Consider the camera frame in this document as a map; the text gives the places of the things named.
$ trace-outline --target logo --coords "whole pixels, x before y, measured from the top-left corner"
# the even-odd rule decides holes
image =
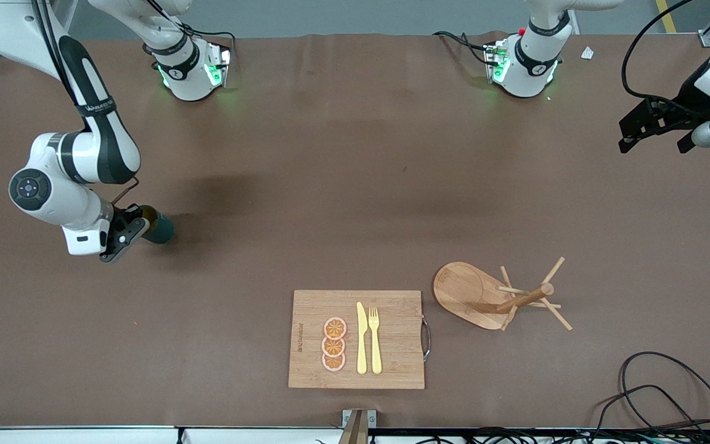
[[[97,105],[84,105],[84,109],[88,112],[98,112],[99,110],[107,109],[113,105],[113,99],[109,97],[107,101]]]
[[[298,351],[303,351],[303,323],[298,324]]]

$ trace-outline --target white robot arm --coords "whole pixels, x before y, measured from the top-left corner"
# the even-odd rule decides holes
[[[572,33],[569,9],[612,9],[623,0],[524,0],[530,21],[523,35],[496,42],[487,53],[488,78],[518,97],[533,97],[552,81],[558,56]]]
[[[621,152],[629,152],[645,138],[677,129],[690,130],[678,142],[682,154],[695,146],[710,148],[710,57],[684,81],[676,98],[632,93],[643,101],[620,121]]]
[[[191,0],[89,0],[144,40],[158,61],[163,84],[182,101],[199,101],[223,86],[231,61],[229,48],[206,42],[184,28],[175,16]]]
[[[150,207],[119,210],[88,183],[124,184],[141,158],[87,50],[57,21],[46,0],[0,0],[0,54],[65,85],[84,129],[49,133],[32,143],[9,195],[25,213],[60,225],[71,255],[115,261],[138,237],[166,242],[174,228]],[[158,229],[158,222],[165,221]]]

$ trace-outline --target toy orange slice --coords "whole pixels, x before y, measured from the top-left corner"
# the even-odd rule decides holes
[[[341,318],[330,318],[325,321],[325,337],[330,340],[338,340],[344,337],[347,332],[347,323]]]
[[[341,356],[332,358],[329,356],[322,356],[322,366],[324,366],[325,370],[329,371],[339,371],[344,368],[344,363],[346,362],[345,355],[342,354]]]
[[[338,358],[344,353],[344,347],[346,344],[343,339],[329,339],[324,337],[322,339],[322,352],[325,356],[330,358]]]

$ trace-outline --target plastic knife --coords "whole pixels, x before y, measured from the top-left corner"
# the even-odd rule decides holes
[[[366,374],[366,341],[364,335],[369,329],[369,320],[366,318],[366,311],[362,303],[357,303],[357,371],[359,374]]]

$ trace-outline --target cutting board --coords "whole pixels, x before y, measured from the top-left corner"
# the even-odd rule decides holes
[[[372,373],[372,332],[365,336],[369,371],[357,373],[357,302],[366,313],[380,310],[380,352],[383,372]],[[343,318],[346,363],[340,371],[322,366],[325,321]],[[309,389],[422,389],[420,292],[399,290],[295,290],[290,344],[290,387]]]

